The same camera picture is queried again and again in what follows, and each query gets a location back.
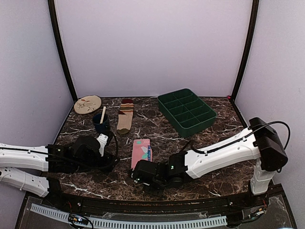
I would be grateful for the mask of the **pink patterned sock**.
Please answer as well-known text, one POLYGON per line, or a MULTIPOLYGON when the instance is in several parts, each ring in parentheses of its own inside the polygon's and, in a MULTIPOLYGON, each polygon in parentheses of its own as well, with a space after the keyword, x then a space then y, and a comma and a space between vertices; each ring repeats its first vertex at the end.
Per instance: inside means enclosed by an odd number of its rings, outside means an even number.
POLYGON ((151 161, 153 152, 150 139, 135 139, 132 146, 131 169, 135 169, 137 162, 140 160, 151 161))

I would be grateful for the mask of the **green compartment tray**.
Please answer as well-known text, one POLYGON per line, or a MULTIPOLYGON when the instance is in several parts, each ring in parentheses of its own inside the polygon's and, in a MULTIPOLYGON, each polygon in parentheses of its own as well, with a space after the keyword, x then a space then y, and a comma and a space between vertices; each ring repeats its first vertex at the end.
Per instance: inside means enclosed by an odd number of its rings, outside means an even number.
POLYGON ((211 127, 216 112, 188 88, 157 97, 160 112, 185 138, 211 127))

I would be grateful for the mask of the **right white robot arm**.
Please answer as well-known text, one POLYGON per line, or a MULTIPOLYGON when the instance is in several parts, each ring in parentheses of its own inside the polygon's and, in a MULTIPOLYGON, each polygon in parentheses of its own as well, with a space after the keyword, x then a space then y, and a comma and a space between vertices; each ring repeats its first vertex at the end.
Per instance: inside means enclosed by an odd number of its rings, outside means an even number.
POLYGON ((250 180, 250 191, 243 203, 253 207, 268 190, 275 172, 287 164, 288 157, 278 133, 271 126, 285 122, 266 123, 259 117, 250 119, 249 127, 240 133, 201 149, 191 148, 169 157, 166 163, 140 160, 133 171, 134 181, 145 184, 146 190, 179 188, 210 172, 246 160, 256 160, 254 175, 250 180))

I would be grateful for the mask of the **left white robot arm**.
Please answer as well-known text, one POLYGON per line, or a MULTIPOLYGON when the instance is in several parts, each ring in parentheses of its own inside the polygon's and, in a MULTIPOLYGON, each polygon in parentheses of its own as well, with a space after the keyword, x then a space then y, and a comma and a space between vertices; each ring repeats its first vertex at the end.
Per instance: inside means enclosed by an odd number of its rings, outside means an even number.
POLYGON ((111 172, 119 162, 118 154, 100 153, 100 143, 69 143, 36 147, 0 145, 0 180, 19 190, 26 190, 39 197, 48 197, 57 208, 67 204, 59 180, 36 177, 23 169, 48 173, 73 174, 97 170, 111 172))

